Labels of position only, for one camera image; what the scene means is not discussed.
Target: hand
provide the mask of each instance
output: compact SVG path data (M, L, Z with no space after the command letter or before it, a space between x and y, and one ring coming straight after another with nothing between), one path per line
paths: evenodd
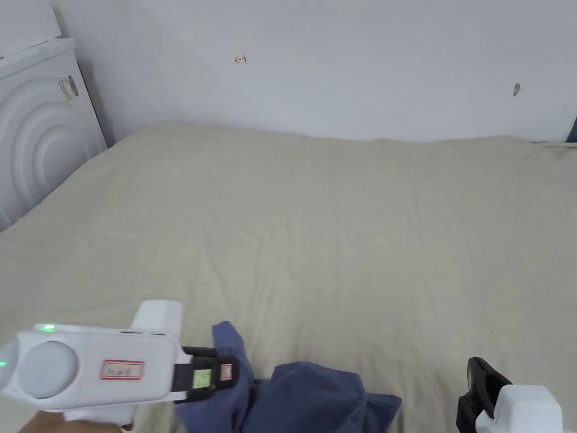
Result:
M19 433L121 433L113 424L64 421L62 413L38 412Z

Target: green tag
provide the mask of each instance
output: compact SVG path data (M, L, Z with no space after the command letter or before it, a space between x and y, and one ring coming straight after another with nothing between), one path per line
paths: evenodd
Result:
M211 370L194 370L192 389L208 388L211 385Z

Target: white wall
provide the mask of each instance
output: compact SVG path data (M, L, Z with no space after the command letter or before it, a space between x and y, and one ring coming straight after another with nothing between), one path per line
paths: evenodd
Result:
M575 0L53 4L109 141L157 120L562 140L577 114Z

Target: red-bordered label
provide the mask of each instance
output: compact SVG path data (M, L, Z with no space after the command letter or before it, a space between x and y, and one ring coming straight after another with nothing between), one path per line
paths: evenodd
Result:
M107 359L100 369L100 380L140 380L143 378L144 363L122 359Z
M233 365L232 364L222 364L220 366L220 381L233 379Z

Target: label sticker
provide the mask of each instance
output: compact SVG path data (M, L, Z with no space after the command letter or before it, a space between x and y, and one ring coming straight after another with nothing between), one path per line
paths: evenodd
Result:
M68 75L68 84L70 84L70 88L74 92L74 96L78 96L78 88L76 87L76 83L74 82L72 75Z
M194 370L192 377L192 389L208 388L211 385L212 371L208 370Z
M232 364L222 364L220 366L220 381L232 380L233 379L233 365Z
M142 361L107 359L100 369L100 380L140 380L143 378Z
M58 85L60 86L60 90L64 94L67 102L72 101L76 96L78 96L78 88L76 87L72 75L68 75L67 78L60 80Z
M66 101L70 102L74 98L74 93L72 92L72 89L70 87L70 84L68 83L68 80L60 80L58 82L58 85L60 86L60 90L64 94Z

